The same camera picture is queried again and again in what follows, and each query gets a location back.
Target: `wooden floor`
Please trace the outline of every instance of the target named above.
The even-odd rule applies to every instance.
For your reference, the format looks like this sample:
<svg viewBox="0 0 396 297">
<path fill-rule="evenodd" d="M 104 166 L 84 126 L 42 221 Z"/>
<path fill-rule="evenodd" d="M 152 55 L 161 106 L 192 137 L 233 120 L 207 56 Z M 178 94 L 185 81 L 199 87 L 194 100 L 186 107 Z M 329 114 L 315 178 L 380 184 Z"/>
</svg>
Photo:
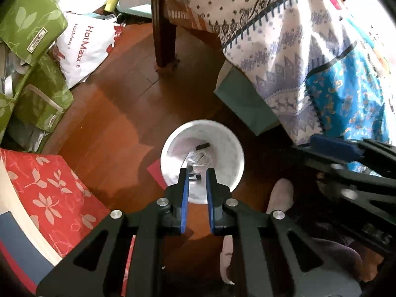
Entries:
<svg viewBox="0 0 396 297">
<path fill-rule="evenodd" d="M 215 51 L 178 29 L 180 63 L 167 74 L 154 69 L 151 24 L 129 25 L 104 63 L 73 90 L 74 102 L 47 142 L 44 153 L 58 153 L 109 208 L 137 211 L 163 190 L 146 168 L 160 157 L 167 137 L 180 125 L 212 119 L 241 141 L 245 171 L 234 196 L 264 211 L 280 177 L 273 150 L 290 143 L 282 128 L 256 137 L 215 96 L 224 62 Z M 219 278 L 222 238 L 210 235 L 207 206 L 189 205 L 188 231 L 165 241 L 169 273 Z"/>
</svg>

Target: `label on box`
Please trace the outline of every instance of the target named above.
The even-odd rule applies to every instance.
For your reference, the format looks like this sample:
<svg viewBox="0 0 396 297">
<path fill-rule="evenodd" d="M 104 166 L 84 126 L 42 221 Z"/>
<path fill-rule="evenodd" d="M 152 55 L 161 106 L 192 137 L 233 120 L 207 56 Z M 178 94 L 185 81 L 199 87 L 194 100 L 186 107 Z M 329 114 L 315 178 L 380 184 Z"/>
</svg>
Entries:
<svg viewBox="0 0 396 297">
<path fill-rule="evenodd" d="M 29 45 L 29 47 L 27 47 L 27 51 L 29 51 L 30 53 L 33 53 L 33 51 L 36 49 L 37 45 L 44 38 L 44 36 L 47 34 L 47 32 L 48 32 L 47 29 L 42 27 L 41 30 L 33 38 L 32 42 Z"/>
</svg>

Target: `blue patterned fabric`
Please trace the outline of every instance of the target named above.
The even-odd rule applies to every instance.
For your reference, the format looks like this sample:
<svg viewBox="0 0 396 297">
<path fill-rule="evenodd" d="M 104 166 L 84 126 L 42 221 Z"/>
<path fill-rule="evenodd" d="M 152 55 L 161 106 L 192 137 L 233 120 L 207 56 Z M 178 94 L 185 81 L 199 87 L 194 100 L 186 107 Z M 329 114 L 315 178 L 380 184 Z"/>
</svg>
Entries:
<svg viewBox="0 0 396 297">
<path fill-rule="evenodd" d="M 381 84 L 360 44 L 310 76 L 306 88 L 326 135 L 389 142 Z"/>
</svg>

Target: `blue gripper pad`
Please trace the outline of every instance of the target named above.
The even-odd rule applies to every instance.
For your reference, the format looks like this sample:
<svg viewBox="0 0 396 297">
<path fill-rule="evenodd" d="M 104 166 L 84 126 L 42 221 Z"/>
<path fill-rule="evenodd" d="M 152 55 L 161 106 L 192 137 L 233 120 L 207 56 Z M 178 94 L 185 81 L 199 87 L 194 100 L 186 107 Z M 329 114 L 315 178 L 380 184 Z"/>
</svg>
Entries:
<svg viewBox="0 0 396 297">
<path fill-rule="evenodd" d="M 363 151 L 357 144 L 332 139 L 322 134 L 314 134 L 310 138 L 311 148 L 326 156 L 335 157 L 345 162 L 358 161 L 363 156 Z"/>
<path fill-rule="evenodd" d="M 181 201 L 181 221 L 180 221 L 181 233 L 184 233 L 184 231 L 186 230 L 187 208 L 189 206 L 189 188 L 190 188 L 189 174 L 186 173 L 186 179 L 184 181 L 184 188 L 183 188 L 183 199 Z"/>
<path fill-rule="evenodd" d="M 210 232 L 215 232 L 215 210 L 213 206 L 212 189 L 209 181 L 209 171 L 206 171 L 206 197 L 207 197 L 207 210 L 209 213 L 209 226 Z"/>
</svg>

